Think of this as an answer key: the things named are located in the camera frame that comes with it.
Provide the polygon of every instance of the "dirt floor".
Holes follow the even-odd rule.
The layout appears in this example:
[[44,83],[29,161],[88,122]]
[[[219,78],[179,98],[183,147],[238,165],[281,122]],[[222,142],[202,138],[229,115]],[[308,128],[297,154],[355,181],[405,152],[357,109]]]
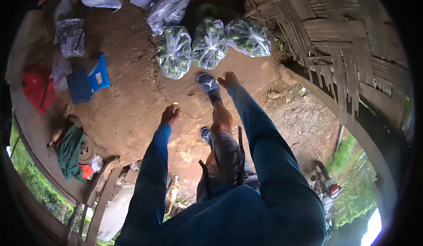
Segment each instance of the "dirt floor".
[[[104,52],[110,87],[97,91],[94,102],[73,106],[73,114],[80,117],[85,132],[98,146],[98,154],[104,158],[119,155],[130,164],[143,158],[164,109],[179,102],[180,122],[168,144],[169,173],[178,175],[180,194],[195,201],[201,177],[198,160],[205,160],[210,152],[200,129],[212,124],[212,105],[196,83],[196,76],[204,70],[192,65],[180,80],[165,78],[154,57],[156,40],[146,17],[147,13],[129,0],[114,14],[102,8],[87,12],[86,56]],[[307,170],[312,160],[325,161],[332,155],[339,123],[313,95],[303,96],[299,85],[288,87],[280,79],[279,59],[275,50],[272,57],[250,58],[230,48],[217,68],[208,72],[218,77],[234,71],[273,120],[301,168]],[[270,99],[268,93],[274,91],[269,89],[280,91],[281,96]],[[240,118],[226,91],[221,93],[234,117],[237,138],[235,127],[241,125]],[[69,92],[62,93],[59,101],[71,104]]]

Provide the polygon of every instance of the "bag of limes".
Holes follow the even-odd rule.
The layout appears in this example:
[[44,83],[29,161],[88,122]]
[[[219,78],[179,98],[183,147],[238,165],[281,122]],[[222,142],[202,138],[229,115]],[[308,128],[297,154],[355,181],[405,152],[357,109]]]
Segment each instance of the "bag of limes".
[[167,26],[159,40],[156,59],[171,79],[182,78],[191,66],[191,37],[184,26]]
[[193,61],[197,67],[214,69],[228,53],[228,38],[223,22],[206,17],[197,27],[193,43]]
[[250,57],[269,57],[272,49],[267,28],[249,19],[235,19],[226,26],[228,45]]

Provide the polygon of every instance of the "motorcycle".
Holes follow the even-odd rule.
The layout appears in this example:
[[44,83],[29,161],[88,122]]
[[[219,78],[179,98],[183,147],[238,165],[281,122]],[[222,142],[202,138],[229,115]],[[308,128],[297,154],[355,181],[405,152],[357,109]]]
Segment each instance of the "motorcycle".
[[321,161],[314,161],[314,171],[315,175],[310,178],[312,182],[311,188],[319,196],[325,210],[325,217],[328,219],[333,215],[330,210],[332,203],[341,196],[343,188],[336,183],[335,179],[329,176]]

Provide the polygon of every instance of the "blue sleeve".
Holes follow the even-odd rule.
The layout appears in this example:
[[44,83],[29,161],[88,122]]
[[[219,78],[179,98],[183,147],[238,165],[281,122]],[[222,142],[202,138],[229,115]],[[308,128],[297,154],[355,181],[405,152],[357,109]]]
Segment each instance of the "blue sleeve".
[[119,238],[134,237],[162,224],[167,182],[167,143],[171,127],[161,124],[148,147]]
[[297,223],[301,229],[314,230],[325,238],[323,205],[278,129],[241,85],[230,87],[228,94],[244,125],[263,201],[291,227]]

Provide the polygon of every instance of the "motorcycle tail light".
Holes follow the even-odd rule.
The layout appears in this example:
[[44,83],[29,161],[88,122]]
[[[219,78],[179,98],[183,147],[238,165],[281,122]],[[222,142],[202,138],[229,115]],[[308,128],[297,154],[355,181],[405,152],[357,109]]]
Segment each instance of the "motorcycle tail light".
[[335,194],[336,192],[338,192],[338,191],[339,191],[339,185],[332,185],[332,186],[329,188],[329,191],[330,191],[330,193],[331,193],[331,194]]

